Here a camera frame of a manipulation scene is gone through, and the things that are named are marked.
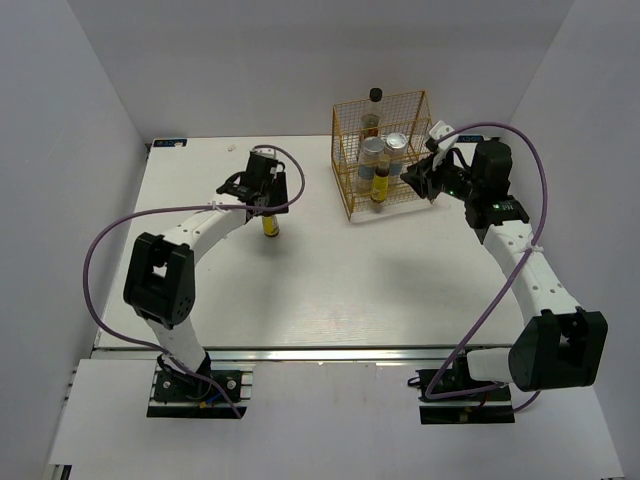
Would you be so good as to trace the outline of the small yellow label bottle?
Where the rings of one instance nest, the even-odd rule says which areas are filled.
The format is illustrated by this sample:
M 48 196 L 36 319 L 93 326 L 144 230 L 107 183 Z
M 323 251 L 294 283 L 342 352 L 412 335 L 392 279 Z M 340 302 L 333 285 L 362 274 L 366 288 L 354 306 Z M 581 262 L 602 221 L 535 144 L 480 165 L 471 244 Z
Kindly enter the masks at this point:
M 371 184 L 370 198 L 375 203 L 383 203 L 388 195 L 390 174 L 390 157 L 381 154 L 374 168 L 374 177 Z
M 280 233 L 280 227 L 276 215 L 262 217 L 263 233 L 269 238 L 277 237 Z

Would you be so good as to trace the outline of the dark sauce bottle red label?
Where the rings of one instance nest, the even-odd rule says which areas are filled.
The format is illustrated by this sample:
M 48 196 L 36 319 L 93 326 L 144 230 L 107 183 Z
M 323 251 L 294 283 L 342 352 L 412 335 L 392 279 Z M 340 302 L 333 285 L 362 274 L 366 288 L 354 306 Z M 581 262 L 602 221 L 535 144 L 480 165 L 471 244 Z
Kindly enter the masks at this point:
M 366 108 L 360 118 L 360 140 L 378 135 L 382 118 L 383 91 L 374 87 L 369 91 Z

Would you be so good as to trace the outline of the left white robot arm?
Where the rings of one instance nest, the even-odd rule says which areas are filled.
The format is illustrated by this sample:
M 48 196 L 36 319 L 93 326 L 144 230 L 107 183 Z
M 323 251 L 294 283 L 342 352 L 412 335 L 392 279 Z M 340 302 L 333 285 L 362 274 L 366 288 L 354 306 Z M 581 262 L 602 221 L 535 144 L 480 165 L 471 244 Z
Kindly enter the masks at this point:
M 162 234 L 140 234 L 133 245 L 123 297 L 153 331 L 165 352 L 164 370 L 177 387 L 199 399 L 211 387 L 210 357 L 190 320 L 198 262 L 228 234 L 255 217 L 268 237 L 279 234 L 277 216 L 288 211 L 284 164 L 275 152 L 253 150 L 243 171 L 216 190 L 211 205 Z

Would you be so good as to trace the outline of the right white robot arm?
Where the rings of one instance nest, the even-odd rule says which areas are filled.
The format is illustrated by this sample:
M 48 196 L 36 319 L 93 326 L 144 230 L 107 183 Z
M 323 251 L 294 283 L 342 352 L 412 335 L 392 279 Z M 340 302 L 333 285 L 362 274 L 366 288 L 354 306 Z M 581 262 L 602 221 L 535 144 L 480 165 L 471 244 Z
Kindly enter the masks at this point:
M 528 214 L 509 193 L 510 148 L 482 141 L 469 165 L 456 165 L 456 154 L 433 153 L 401 178 L 422 198 L 448 194 L 463 202 L 468 225 L 507 278 L 524 329 L 510 347 L 457 353 L 453 390 L 472 399 L 490 385 L 513 384 L 523 392 L 592 385 L 608 324 L 568 293 L 538 247 Z

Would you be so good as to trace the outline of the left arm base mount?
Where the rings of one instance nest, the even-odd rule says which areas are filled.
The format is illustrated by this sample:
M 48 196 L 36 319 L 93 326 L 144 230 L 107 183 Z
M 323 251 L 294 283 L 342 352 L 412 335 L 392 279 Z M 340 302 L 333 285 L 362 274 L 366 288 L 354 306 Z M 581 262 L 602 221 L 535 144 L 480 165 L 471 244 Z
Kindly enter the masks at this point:
M 251 398 L 251 370 L 202 364 L 197 373 L 208 376 L 219 388 L 175 370 L 160 355 L 156 360 L 146 416 L 206 420 L 238 420 L 244 416 Z

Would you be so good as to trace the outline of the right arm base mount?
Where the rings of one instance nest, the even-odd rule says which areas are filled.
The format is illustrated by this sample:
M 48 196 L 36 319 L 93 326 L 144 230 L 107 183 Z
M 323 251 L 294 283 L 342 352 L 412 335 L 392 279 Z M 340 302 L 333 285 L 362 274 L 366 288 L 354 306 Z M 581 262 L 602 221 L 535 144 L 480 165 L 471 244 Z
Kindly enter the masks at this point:
M 437 367 L 422 368 L 407 380 L 407 386 L 418 392 L 418 406 L 422 425 L 489 425 L 515 422 L 511 393 L 508 386 L 488 390 L 487 381 L 471 378 L 467 352 L 460 354 L 435 384 L 432 395 L 450 394 L 433 399 L 427 387 L 436 376 Z

